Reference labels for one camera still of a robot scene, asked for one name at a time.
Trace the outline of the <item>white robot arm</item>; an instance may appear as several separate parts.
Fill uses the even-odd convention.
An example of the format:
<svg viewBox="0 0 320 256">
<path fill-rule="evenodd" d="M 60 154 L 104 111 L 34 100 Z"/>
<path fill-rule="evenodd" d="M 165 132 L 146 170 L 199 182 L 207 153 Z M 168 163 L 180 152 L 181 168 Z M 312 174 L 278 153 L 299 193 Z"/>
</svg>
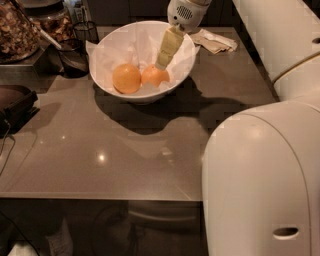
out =
<svg viewBox="0 0 320 256">
<path fill-rule="evenodd" d="M 320 256 L 320 20 L 303 0 L 233 0 L 278 102 L 208 140 L 202 200 L 210 256 Z"/>
</svg>

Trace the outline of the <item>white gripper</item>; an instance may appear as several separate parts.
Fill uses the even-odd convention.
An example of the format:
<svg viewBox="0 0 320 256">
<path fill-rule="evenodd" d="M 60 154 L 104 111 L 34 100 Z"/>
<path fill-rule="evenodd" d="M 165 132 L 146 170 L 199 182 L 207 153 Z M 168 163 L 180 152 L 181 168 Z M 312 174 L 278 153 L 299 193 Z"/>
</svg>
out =
<svg viewBox="0 0 320 256">
<path fill-rule="evenodd" d="M 212 0 L 170 0 L 167 17 L 170 26 L 164 32 L 155 66 L 165 70 L 184 40 L 184 33 L 194 31 L 201 23 Z"/>
</svg>

